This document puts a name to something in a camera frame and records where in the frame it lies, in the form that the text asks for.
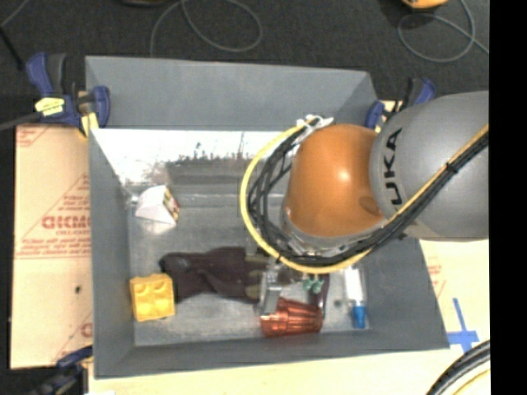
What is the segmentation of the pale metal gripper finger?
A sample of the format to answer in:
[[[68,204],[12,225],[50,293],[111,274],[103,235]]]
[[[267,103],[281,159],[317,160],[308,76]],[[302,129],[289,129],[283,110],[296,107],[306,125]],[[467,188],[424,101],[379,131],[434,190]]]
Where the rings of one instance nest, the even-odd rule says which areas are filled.
[[[270,286],[264,291],[263,301],[260,306],[260,314],[262,316],[269,316],[276,313],[281,292],[282,288],[280,286]]]
[[[275,270],[267,270],[262,277],[262,289],[283,288],[285,283],[282,279],[282,273]]]

